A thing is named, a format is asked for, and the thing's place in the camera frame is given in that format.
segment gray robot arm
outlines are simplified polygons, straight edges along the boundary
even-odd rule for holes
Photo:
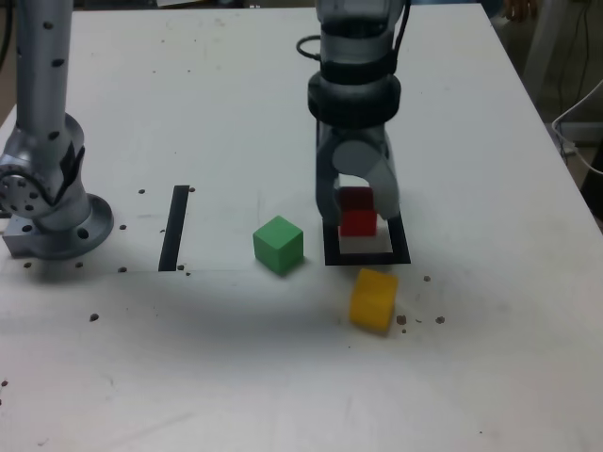
[[[65,113],[73,0],[20,0],[17,122],[0,157],[4,240],[15,257],[65,259],[111,232],[108,204],[81,181],[84,133]]]
[[[317,205],[328,224],[341,221],[339,174],[368,182],[382,218],[399,214],[385,123],[399,108],[394,72],[409,12],[410,1],[317,0],[320,71],[310,79],[308,105],[318,122]]]

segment stacked red cubes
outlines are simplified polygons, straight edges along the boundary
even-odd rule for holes
[[[339,188],[342,237],[370,237],[377,233],[377,212],[374,208],[373,190],[368,186]]]

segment white table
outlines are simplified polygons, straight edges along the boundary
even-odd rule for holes
[[[411,12],[387,337],[347,321],[357,268],[322,264],[295,52],[317,31],[312,9],[75,14],[69,111],[116,229],[29,269],[1,247],[0,450],[603,448],[603,238],[481,7]],[[177,184],[190,276],[156,271]],[[284,279],[253,258],[275,215],[305,237]]]

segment floor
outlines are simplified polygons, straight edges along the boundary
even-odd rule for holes
[[[252,0],[250,3],[261,8],[294,8],[312,7],[314,2],[315,0]],[[583,8],[583,3],[571,3],[568,6],[566,25],[562,29],[549,71],[546,75],[542,95],[537,102],[539,113],[544,121],[552,121],[558,116],[559,96],[557,85],[563,63],[566,59],[568,64],[565,71],[565,82],[562,85],[566,105],[569,105],[570,101],[576,95],[582,72],[582,64],[588,54],[591,55],[591,61],[589,62],[589,70],[586,73],[583,93],[588,92],[603,76],[603,33],[591,33],[589,37],[589,49],[587,51],[584,45],[586,40],[583,28],[581,28],[579,29],[576,44],[571,47],[572,37],[576,31],[576,22]],[[589,10],[589,24],[591,24],[591,28],[596,29],[595,23],[603,23],[603,0],[593,0]],[[0,9],[0,36],[4,32],[5,13],[3,9]],[[521,73],[525,64],[533,29],[534,23],[525,22],[523,24],[507,24],[498,30],[501,41],[518,73]],[[5,67],[0,72],[0,122],[4,120],[15,105],[16,56],[14,42],[13,30],[12,45],[8,51]],[[568,51],[571,51],[569,58],[567,57]],[[584,108],[581,108],[575,119],[582,121],[603,121],[603,92],[592,102],[587,103]],[[595,149],[584,149],[582,154],[588,161],[591,161],[595,155]],[[586,177],[587,169],[576,157],[569,158],[568,169],[576,184],[580,187]],[[599,222],[599,226],[603,231],[603,222]]]

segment black strip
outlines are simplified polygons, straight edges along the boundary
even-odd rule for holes
[[[170,215],[159,258],[159,271],[176,271],[180,239],[185,226],[187,201],[188,186],[175,186],[171,195]]]
[[[392,252],[372,252],[341,254],[339,248],[339,231],[337,226],[322,222],[322,241],[324,244],[325,266],[390,266],[393,264],[410,264],[411,255],[406,243],[402,217],[387,221]]]

